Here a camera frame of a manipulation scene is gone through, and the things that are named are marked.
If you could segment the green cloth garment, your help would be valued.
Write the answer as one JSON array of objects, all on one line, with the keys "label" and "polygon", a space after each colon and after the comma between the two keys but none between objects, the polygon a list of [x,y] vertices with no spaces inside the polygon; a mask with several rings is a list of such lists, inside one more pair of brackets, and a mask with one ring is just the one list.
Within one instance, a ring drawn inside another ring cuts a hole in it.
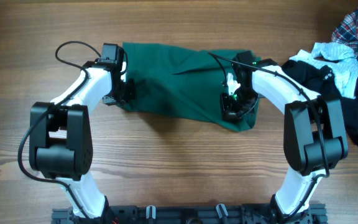
[{"label": "green cloth garment", "polygon": [[126,77],[134,81],[136,98],[122,109],[215,123],[235,132],[255,126],[257,107],[235,122],[223,120],[221,113],[223,73],[232,68],[229,62],[218,65],[212,54],[233,58],[238,50],[133,42],[125,42],[123,49],[129,57]]}]

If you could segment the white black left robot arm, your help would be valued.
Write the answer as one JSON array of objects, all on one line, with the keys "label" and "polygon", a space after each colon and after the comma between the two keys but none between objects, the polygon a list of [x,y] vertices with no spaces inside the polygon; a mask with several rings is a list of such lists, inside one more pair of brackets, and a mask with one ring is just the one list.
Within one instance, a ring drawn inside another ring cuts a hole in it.
[{"label": "white black left robot arm", "polygon": [[29,163],[42,173],[29,178],[58,184],[71,203],[74,223],[102,223],[112,211],[90,172],[93,142],[90,113],[99,101],[107,105],[133,99],[133,80],[127,79],[127,62],[117,60],[88,61],[80,75],[60,96],[49,102],[36,102],[30,110],[30,127],[18,150],[29,143]]}]

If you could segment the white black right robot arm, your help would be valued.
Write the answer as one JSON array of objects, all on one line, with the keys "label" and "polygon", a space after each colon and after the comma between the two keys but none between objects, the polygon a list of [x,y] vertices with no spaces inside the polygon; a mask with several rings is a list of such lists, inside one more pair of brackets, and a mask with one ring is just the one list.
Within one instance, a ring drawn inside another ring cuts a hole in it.
[{"label": "white black right robot arm", "polygon": [[289,168],[272,195],[270,223],[290,223],[310,213],[310,198],[319,182],[348,154],[341,102],[325,99],[288,75],[270,59],[231,59],[221,94],[223,120],[237,122],[254,111],[264,95],[284,115],[283,150]]}]

